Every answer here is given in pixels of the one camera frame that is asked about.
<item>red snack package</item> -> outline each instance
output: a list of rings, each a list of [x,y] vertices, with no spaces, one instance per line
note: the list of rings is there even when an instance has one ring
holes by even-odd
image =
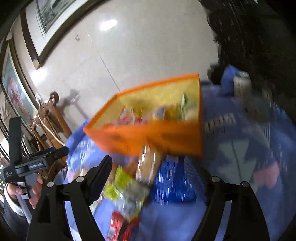
[[[133,228],[137,227],[139,223],[139,218],[134,218],[128,223],[119,212],[114,211],[107,239],[110,241],[128,241]]]

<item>dark sleeve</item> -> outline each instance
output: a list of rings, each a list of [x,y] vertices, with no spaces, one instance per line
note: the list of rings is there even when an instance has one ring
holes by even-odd
[[[25,241],[29,229],[27,219],[16,214],[8,205],[6,199],[4,199],[3,218],[19,240]]]

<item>picture frame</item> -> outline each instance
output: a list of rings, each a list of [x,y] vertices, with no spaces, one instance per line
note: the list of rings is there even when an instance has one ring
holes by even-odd
[[[0,87],[7,105],[13,111],[10,111],[11,117],[20,116],[23,124],[22,132],[26,137],[32,137],[30,122],[37,114],[38,104],[19,65],[13,39],[5,41],[1,49]],[[4,123],[3,128],[8,130],[8,122]]]
[[[34,0],[20,14],[25,43],[36,69],[65,33],[105,0]]]

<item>wooden furniture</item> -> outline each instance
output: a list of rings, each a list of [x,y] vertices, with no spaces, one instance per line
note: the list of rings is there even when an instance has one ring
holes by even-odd
[[[56,106],[59,102],[59,95],[57,92],[53,92],[49,95],[49,99],[46,100],[39,108],[38,114],[42,120],[42,122],[46,125],[46,127],[54,133],[54,135],[62,141],[60,137],[60,133],[68,139],[72,134],[69,126],[65,122],[61,112]],[[37,131],[37,128],[40,128],[43,135],[40,135],[40,131]],[[53,135],[42,125],[39,117],[36,115],[30,125],[31,131],[33,132],[34,137],[36,138],[38,149],[44,150],[49,147],[55,147],[56,149],[61,148],[62,145],[53,137]],[[56,174],[64,167],[67,167],[66,164],[67,157],[61,158],[60,162],[56,162],[50,168],[47,173],[47,181],[52,181]]]

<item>orange fabric bin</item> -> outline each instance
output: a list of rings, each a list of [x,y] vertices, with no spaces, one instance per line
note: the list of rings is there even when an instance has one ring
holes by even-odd
[[[104,126],[118,119],[124,106],[153,110],[181,102],[185,92],[199,106],[198,119],[155,121],[146,125]],[[84,132],[103,150],[139,156],[143,144],[171,155],[202,155],[202,106],[198,74],[142,85],[115,94],[85,126]]]

